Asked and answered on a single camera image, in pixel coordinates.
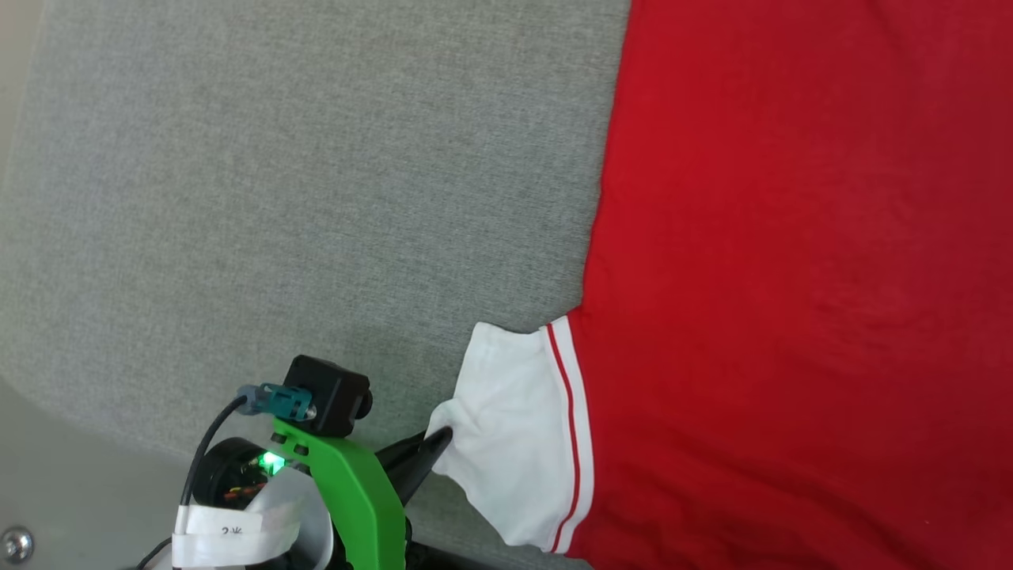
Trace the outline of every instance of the gray upholstery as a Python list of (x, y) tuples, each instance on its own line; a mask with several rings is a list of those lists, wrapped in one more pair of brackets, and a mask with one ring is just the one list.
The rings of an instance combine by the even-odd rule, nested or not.
[[(359, 440), (422, 429), (475, 322), (579, 301), (626, 11), (52, 0), (0, 190), (0, 378), (183, 458), (307, 353), (373, 381)], [(436, 546), (565, 566), (447, 480), (410, 514)]]

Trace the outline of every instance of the black cable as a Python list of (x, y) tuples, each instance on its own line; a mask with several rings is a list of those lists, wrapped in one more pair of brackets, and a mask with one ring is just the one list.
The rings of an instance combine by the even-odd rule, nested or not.
[(147, 566), (148, 563), (152, 561), (152, 559), (158, 556), (158, 553), (162, 552), (162, 549), (169, 546), (169, 543), (171, 542), (172, 542), (172, 537), (169, 537), (168, 539), (165, 539), (161, 543), (158, 543), (158, 546), (155, 547), (155, 550), (151, 551), (150, 553), (148, 553), (148, 556), (141, 559), (141, 563), (137, 565), (137, 570), (144, 570), (144, 567)]
[(204, 439), (201, 440), (201, 443), (197, 446), (197, 453), (193, 454), (193, 462), (190, 463), (189, 473), (186, 474), (186, 482), (183, 483), (183, 496), (179, 499), (180, 506), (189, 505), (190, 497), (193, 495), (193, 481), (197, 480), (197, 468), (201, 465), (201, 460), (208, 453), (208, 446), (211, 445), (211, 440), (214, 439), (218, 428), (222, 427), (225, 420), (243, 404), (246, 404), (246, 397), (240, 396), (226, 406), (225, 410), (222, 410), (218, 417), (215, 418), (215, 421), (211, 422), (211, 427), (204, 434)]

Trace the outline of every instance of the white sleeve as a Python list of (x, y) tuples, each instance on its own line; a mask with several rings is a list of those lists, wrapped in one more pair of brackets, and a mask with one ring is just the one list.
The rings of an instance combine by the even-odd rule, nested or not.
[(444, 426), (454, 437), (433, 471), (456, 481), (508, 545), (565, 553), (594, 488), (566, 318), (527, 335), (476, 325), (454, 398), (428, 432)]

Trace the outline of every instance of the red fabric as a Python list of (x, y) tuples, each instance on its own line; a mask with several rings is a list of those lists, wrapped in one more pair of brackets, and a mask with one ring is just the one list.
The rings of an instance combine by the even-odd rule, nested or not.
[(1013, 567), (1013, 3), (635, 0), (585, 289), (568, 555)]

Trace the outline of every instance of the teal connector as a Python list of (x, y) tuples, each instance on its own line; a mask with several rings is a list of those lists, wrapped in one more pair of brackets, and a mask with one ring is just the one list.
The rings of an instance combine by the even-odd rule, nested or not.
[(245, 416), (270, 414), (283, 420), (306, 422), (316, 417), (313, 395), (308, 390), (279, 385), (246, 385), (237, 396), (245, 396), (246, 404), (237, 410)]

